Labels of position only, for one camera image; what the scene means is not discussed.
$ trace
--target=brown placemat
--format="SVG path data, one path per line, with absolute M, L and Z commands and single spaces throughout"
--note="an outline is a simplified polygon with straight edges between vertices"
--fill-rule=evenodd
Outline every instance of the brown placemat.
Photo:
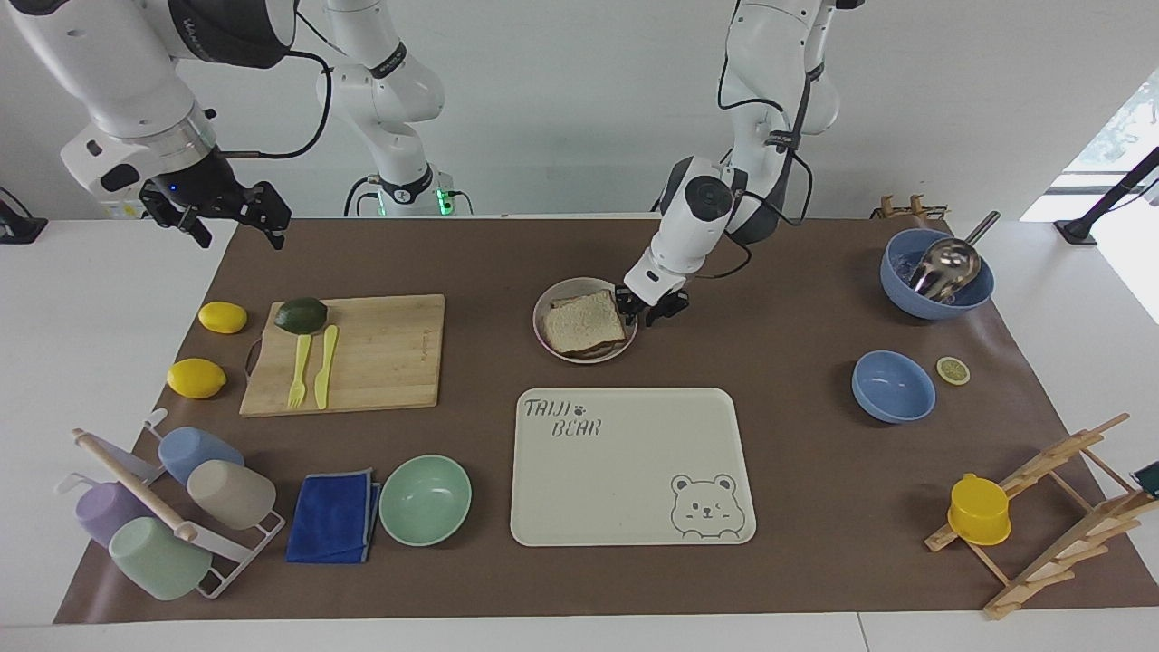
M 964 471 L 1000 479 L 1066 432 L 992 305 L 931 323 L 885 298 L 882 247 L 913 225 L 781 228 L 744 271 L 695 281 L 692 307 L 641 334 L 620 358 L 586 367 L 540 349 L 532 306 L 562 278 L 621 277 L 655 221 L 299 220 L 283 251 L 239 228 L 206 300 L 246 306 L 250 325 L 223 337 L 195 323 L 180 352 L 219 361 L 229 384 L 205 402 L 165 390 L 165 428 L 192 425 L 234 445 L 277 484 L 276 510 L 287 518 L 308 474 L 373 467 L 382 481 L 427 453 L 467 469 L 471 514 L 431 549 L 400 545 L 376 525 L 370 559 L 355 566 L 286 564 L 286 532 L 217 601 L 191 594 L 158 602 L 90 545 L 56 622 L 979 609 L 1000 588 L 994 578 L 963 545 L 931 554 L 923 540 L 945 523 L 949 489 Z M 706 271 L 739 257 L 723 243 Z M 243 361 L 270 302 L 432 292 L 446 294 L 437 408 L 238 417 Z M 964 388 L 935 381 L 932 416 L 887 427 L 850 389 L 854 361 L 879 349 L 927 369 L 955 356 L 974 380 Z M 726 390 L 736 403 L 757 535 L 738 547 L 519 547 L 508 529 L 516 401 L 529 388 L 553 387 Z M 1107 417 L 1129 408 L 1107 406 Z M 155 448 L 143 437 L 136 452 L 155 460 Z M 1100 498 L 1081 463 L 1062 475 L 1088 500 Z M 174 481 L 156 490 L 187 517 L 205 519 Z M 1050 484 L 1019 497 L 1012 514 L 1014 534 L 991 549 L 1007 573 L 1080 517 Z M 1125 537 L 1077 573 L 1029 606 L 1159 605 L 1159 587 Z

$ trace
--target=yellow knife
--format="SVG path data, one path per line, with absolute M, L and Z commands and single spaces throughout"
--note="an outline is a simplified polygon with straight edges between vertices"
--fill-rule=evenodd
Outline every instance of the yellow knife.
M 314 376 L 314 402 L 319 410 L 329 404 L 330 368 L 334 366 L 334 349 L 338 345 L 338 328 L 329 324 L 322 336 L 322 369 Z

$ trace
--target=ladle handle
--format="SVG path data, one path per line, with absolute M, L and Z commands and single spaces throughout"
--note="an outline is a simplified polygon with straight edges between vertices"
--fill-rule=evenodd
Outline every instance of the ladle handle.
M 990 227 L 993 226 L 994 222 L 998 221 L 998 218 L 1003 213 L 996 210 L 990 211 L 990 214 L 987 214 L 985 219 L 979 221 L 978 225 L 974 227 L 974 230 L 970 230 L 970 234 L 965 236 L 965 243 L 972 244 L 978 240 L 981 240 L 982 236 L 986 234 L 986 230 L 989 230 Z

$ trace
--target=bread slice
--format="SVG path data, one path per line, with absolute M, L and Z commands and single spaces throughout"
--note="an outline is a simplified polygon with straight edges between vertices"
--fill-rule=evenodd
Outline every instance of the bread slice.
M 580 357 L 628 339 L 611 290 L 552 302 L 544 339 L 560 356 Z

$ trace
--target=wooden cutting board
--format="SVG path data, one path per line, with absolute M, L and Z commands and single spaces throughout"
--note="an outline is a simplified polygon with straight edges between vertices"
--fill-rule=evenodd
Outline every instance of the wooden cutting board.
M 329 405 L 318 409 L 314 375 L 322 368 L 322 334 L 314 335 L 306 364 L 306 401 L 286 408 L 293 382 L 297 336 L 274 324 L 282 302 L 270 306 L 262 351 L 241 401 L 242 417 L 365 412 L 438 404 L 443 353 L 443 294 L 322 299 L 327 324 L 338 328 Z

